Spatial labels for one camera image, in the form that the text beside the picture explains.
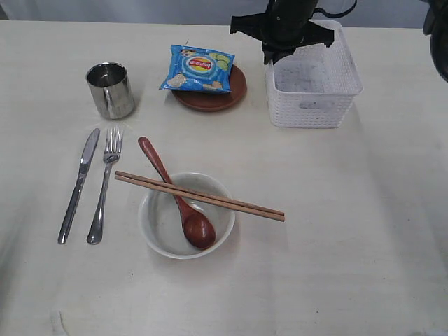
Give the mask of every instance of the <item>white bowl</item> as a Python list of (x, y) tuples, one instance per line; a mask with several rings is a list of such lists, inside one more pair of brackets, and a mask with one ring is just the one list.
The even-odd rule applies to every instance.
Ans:
[[(212, 195), (231, 198), (228, 190), (213, 177), (200, 173), (171, 175), (173, 183)], [(216, 241), (207, 250), (190, 245), (182, 231), (182, 222), (174, 197), (165, 192), (150, 190), (139, 208), (139, 225), (146, 243), (163, 256), (174, 259), (193, 259), (216, 250), (228, 237), (235, 224), (235, 212), (220, 206), (185, 199), (201, 211), (216, 231)]]

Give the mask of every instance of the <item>black cable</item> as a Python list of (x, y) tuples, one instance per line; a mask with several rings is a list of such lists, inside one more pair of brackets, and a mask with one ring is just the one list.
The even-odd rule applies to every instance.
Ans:
[(313, 14), (315, 13), (320, 13), (323, 16), (329, 18), (329, 19), (339, 19), (339, 18), (343, 18), (345, 15), (350, 14), (351, 12), (353, 12), (353, 9), (355, 9), (356, 5), (358, 4), (358, 0), (355, 0), (355, 3), (353, 4), (352, 7), (350, 7), (349, 9), (347, 9), (345, 12), (342, 13), (338, 13), (338, 14), (332, 14), (332, 13), (327, 13), (325, 9), (318, 7), (314, 9)]
[(438, 6), (435, 4), (435, 0), (429, 0), (429, 6), (431, 7), (431, 10), (434, 14), (435, 21), (441, 24), (444, 29), (448, 31), (448, 23), (443, 18), (444, 11), (448, 7), (448, 0), (445, 0), (440, 8), (438, 8)]

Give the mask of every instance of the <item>potato chip package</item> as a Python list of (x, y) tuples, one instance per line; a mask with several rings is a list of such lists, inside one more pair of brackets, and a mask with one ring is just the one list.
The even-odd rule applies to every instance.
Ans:
[(160, 89), (230, 92), (229, 76), (234, 55), (186, 45), (171, 46), (171, 64)]

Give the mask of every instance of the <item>metal mug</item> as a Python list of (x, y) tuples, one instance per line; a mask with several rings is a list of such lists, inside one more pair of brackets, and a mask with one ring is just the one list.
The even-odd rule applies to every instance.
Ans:
[(106, 119), (120, 119), (135, 107), (126, 68), (118, 63), (101, 63), (85, 75), (97, 110)]

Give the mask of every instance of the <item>spoon handle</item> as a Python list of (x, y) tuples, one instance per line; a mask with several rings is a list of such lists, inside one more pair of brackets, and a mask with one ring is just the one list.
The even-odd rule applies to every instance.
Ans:
[(153, 164), (155, 170), (161, 175), (163, 181), (166, 183), (172, 183), (171, 178), (168, 175), (167, 170), (165, 169), (165, 166), (163, 165), (157, 151), (155, 150), (152, 143), (146, 138), (145, 136), (142, 136), (139, 138), (139, 145), (142, 151), (145, 153), (146, 157), (150, 160), (150, 162)]
[[(155, 170), (161, 175), (163, 181), (166, 183), (172, 184), (171, 177), (169, 177), (167, 170), (165, 169), (165, 166), (163, 165), (157, 151), (155, 150), (152, 143), (149, 141), (148, 138), (145, 136), (141, 136), (139, 138), (139, 145), (142, 151), (145, 153), (146, 157), (150, 160), (150, 162), (153, 164)], [(190, 206), (185, 202), (182, 197), (174, 196), (174, 199), (177, 202), (177, 205), (179, 207), (179, 210), (181, 212), (182, 216), (187, 215), (187, 211), (190, 211)]]

